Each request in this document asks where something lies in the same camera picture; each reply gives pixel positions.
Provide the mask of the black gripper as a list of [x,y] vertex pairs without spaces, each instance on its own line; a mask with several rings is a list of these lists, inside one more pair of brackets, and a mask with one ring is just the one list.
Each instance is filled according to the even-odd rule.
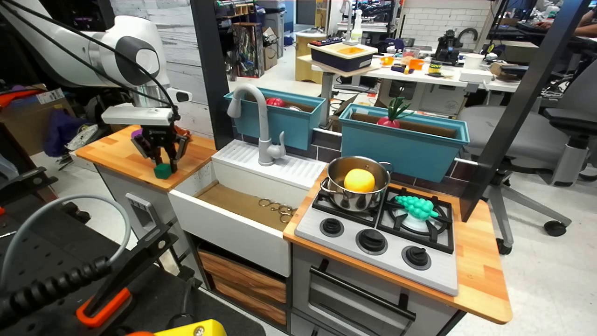
[[145,126],[136,129],[130,135],[130,143],[143,152],[143,157],[152,163],[152,167],[160,165],[160,157],[156,156],[154,148],[167,148],[167,159],[171,172],[177,172],[178,159],[182,157],[182,146],[177,139],[178,128],[152,128]]

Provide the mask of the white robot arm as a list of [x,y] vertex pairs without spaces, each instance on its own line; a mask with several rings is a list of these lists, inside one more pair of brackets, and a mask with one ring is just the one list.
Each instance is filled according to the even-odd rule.
[[40,0],[1,0],[0,16],[65,87],[121,88],[130,103],[108,107],[108,126],[137,126],[136,150],[158,176],[173,174],[190,133],[177,128],[178,105],[190,92],[175,90],[156,27],[141,17],[117,16],[104,32],[76,31],[50,17]]

